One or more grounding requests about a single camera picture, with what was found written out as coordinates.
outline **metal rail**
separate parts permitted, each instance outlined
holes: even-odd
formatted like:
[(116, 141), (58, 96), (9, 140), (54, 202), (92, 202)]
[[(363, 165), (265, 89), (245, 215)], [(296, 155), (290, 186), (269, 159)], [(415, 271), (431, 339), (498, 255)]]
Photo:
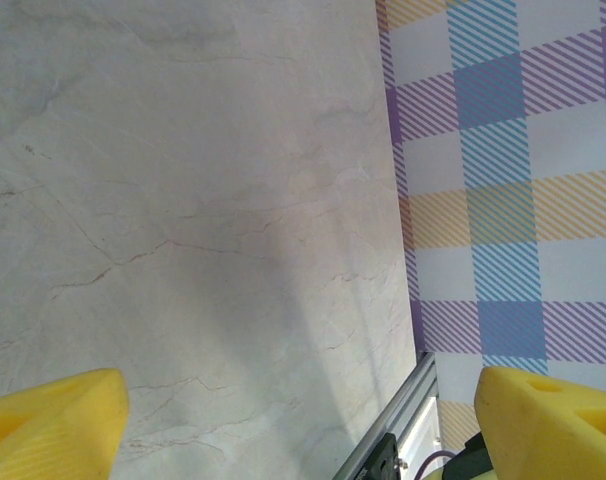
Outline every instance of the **metal rail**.
[(434, 354), (426, 353), (334, 475), (334, 480), (353, 480), (385, 433), (396, 435), (399, 445), (402, 445), (422, 406), (437, 393)]

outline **cable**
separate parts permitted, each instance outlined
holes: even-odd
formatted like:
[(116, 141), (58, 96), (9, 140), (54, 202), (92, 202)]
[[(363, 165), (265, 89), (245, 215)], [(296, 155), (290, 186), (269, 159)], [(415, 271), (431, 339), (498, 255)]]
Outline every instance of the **cable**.
[(430, 463), (440, 457), (447, 457), (448, 459), (450, 459), (456, 457), (456, 453), (450, 452), (449, 450), (438, 450), (432, 453), (425, 460), (423, 460), (423, 463), (416, 472), (416, 475), (414, 475), (414, 480), (421, 480), (423, 478), (425, 470), (427, 470), (427, 467), (430, 465)]

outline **marble surface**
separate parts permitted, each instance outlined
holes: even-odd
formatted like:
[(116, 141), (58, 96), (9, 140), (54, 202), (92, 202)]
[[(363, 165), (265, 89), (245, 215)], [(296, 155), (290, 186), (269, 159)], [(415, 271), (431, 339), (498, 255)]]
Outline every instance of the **marble surface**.
[(0, 0), (0, 395), (116, 366), (116, 479), (329, 478), (412, 369), (371, 0)]

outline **plaid wallpaper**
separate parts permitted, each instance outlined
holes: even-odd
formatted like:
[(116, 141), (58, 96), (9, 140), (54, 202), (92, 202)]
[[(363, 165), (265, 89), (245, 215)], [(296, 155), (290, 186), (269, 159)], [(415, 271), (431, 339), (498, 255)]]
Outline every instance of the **plaid wallpaper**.
[(606, 389), (606, 0), (379, 0), (418, 348), (446, 446), (484, 365)]

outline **yellow foam pad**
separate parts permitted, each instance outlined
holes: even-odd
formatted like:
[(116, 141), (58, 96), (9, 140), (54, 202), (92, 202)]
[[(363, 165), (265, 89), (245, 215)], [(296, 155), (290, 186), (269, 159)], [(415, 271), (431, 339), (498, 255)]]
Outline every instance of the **yellow foam pad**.
[(0, 397), (0, 480), (107, 479), (128, 409), (113, 369)]
[(488, 367), (474, 408), (500, 480), (606, 480), (606, 392)]

